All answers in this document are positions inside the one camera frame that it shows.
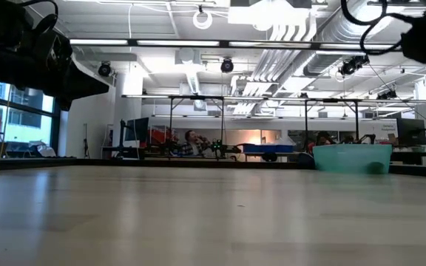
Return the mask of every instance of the computer monitor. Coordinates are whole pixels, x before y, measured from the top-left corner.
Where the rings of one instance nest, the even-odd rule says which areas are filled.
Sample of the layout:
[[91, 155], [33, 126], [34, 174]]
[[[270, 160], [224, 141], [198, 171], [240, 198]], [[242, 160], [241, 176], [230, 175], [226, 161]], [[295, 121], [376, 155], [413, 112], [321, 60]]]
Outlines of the computer monitor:
[[400, 146], [426, 145], [425, 122], [420, 119], [397, 118]]
[[139, 140], [141, 142], [147, 141], [147, 131], [149, 128], [149, 118], [141, 118], [136, 120], [128, 120], [126, 122], [126, 135], [125, 141]]

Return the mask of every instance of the man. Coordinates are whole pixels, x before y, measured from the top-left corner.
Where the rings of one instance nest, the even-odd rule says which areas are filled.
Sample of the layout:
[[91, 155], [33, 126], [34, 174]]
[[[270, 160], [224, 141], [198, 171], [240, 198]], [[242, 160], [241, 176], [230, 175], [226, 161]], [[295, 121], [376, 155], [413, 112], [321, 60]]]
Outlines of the man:
[[211, 143], [204, 137], [198, 136], [193, 130], [185, 133], [186, 142], [180, 149], [181, 156], [201, 156]]
[[331, 145], [335, 144], [335, 142], [330, 138], [330, 134], [327, 132], [318, 132], [317, 141], [315, 143], [309, 143], [307, 147], [307, 152], [309, 154], [313, 154], [313, 150], [315, 146], [323, 146], [323, 145]]

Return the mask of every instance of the white column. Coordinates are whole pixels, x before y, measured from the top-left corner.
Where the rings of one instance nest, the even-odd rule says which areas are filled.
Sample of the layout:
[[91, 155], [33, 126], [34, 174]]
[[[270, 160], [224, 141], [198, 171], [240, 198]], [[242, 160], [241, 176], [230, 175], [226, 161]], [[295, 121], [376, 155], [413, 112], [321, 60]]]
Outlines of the white column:
[[[120, 73], [116, 79], [115, 126], [113, 146], [119, 145], [120, 121], [141, 118], [141, 99], [122, 98], [122, 95], [142, 95], [143, 76], [139, 72]], [[125, 146], [135, 146], [134, 141], [126, 141]]]

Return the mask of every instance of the glass window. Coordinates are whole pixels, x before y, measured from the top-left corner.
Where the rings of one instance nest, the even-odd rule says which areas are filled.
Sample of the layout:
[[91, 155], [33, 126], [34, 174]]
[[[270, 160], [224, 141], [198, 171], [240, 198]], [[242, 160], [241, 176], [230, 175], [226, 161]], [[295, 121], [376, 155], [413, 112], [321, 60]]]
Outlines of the glass window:
[[[45, 115], [37, 115], [14, 108], [7, 112], [6, 137], [7, 142], [28, 143], [39, 141], [50, 144], [50, 132], [52, 118]], [[4, 131], [6, 120], [6, 106], [0, 105], [1, 132]]]
[[0, 99], [53, 112], [53, 97], [44, 95], [39, 89], [26, 88], [21, 91], [14, 85], [0, 82]]

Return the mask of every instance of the teal plastic bin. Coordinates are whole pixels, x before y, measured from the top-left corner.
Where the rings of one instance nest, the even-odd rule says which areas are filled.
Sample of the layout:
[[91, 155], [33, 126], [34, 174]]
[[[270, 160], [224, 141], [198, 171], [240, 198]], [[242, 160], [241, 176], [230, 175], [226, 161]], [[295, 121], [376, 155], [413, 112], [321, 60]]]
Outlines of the teal plastic bin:
[[387, 174], [392, 145], [339, 144], [314, 147], [320, 171], [355, 174]]

